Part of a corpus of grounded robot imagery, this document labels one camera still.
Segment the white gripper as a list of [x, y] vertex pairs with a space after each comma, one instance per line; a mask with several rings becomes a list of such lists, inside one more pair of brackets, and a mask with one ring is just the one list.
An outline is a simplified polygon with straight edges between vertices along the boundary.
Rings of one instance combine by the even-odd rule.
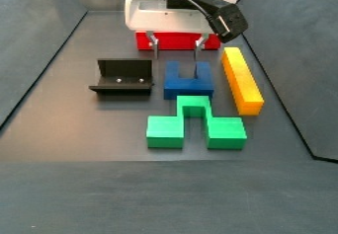
[[[238, 0], [202, 1], [216, 7], [238, 2]], [[125, 19], [133, 31], [148, 32], [156, 59], [160, 58], [160, 39], [156, 32], [202, 33], [194, 42], [194, 79], [200, 79], [209, 68], [209, 64], [200, 61], [200, 52], [205, 49], [213, 30], [198, 9], [182, 0], [126, 0]]]

